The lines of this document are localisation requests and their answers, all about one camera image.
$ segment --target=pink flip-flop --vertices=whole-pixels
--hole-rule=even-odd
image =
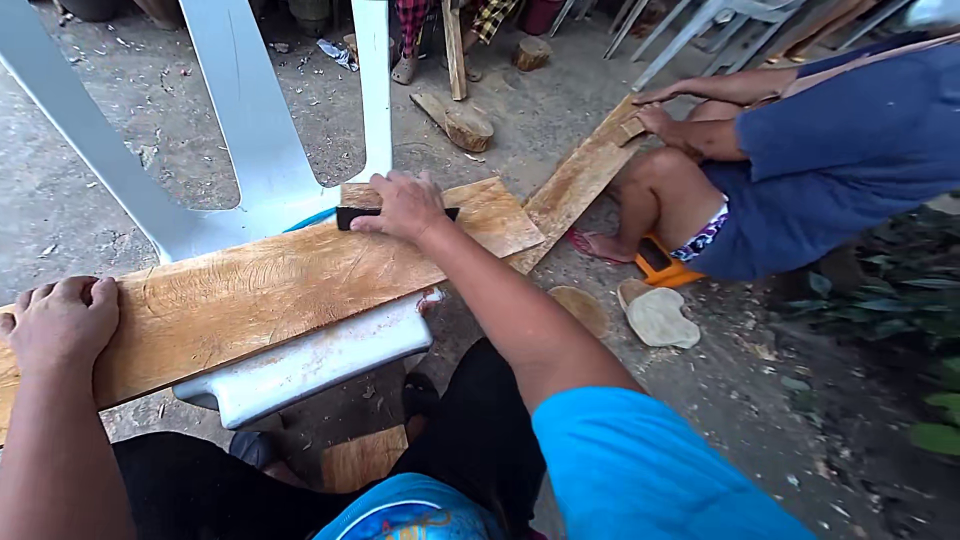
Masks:
[[[617,260],[615,258],[596,255],[594,253],[596,252],[596,246],[593,245],[592,239],[598,234],[601,233],[598,231],[581,231],[576,227],[571,227],[564,233],[564,238],[570,242],[570,245],[572,245],[573,249],[577,250],[577,252],[588,257],[599,258],[607,264],[627,264],[631,262],[629,260]]]

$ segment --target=black pants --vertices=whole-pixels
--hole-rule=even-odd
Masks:
[[[302,540],[378,483],[348,494],[293,487],[211,442],[174,432],[140,435],[113,452],[140,539]],[[460,360],[439,410],[390,475],[442,481],[521,537],[545,470],[514,373],[485,338]]]

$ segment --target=wood offcut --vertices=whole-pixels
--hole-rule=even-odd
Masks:
[[[497,178],[444,200],[498,257],[543,241]],[[121,404],[443,280],[412,244],[333,224],[134,272],[117,280],[120,324],[94,366],[94,397],[100,408]],[[0,443],[19,376],[0,344]]]
[[[483,152],[493,139],[493,124],[479,110],[458,103],[445,106],[433,94],[410,94],[410,99],[444,130],[457,146]]]
[[[553,49],[539,37],[528,36],[520,40],[514,51],[513,62],[520,71],[533,71],[546,64]]]

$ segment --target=plaid pants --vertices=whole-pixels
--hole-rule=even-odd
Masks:
[[[439,0],[396,0],[396,15],[400,19],[400,30],[403,33],[403,56],[409,57],[423,30],[423,20]],[[507,17],[510,10],[519,0],[475,0],[480,5],[477,15],[473,17],[470,29],[480,36],[480,40],[490,44],[500,23]]]

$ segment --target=orange stool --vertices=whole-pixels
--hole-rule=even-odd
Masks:
[[[670,257],[669,252],[663,249],[652,234],[647,234],[640,240],[635,262],[644,275],[643,282],[655,287],[679,287],[704,276],[687,270],[682,262]]]

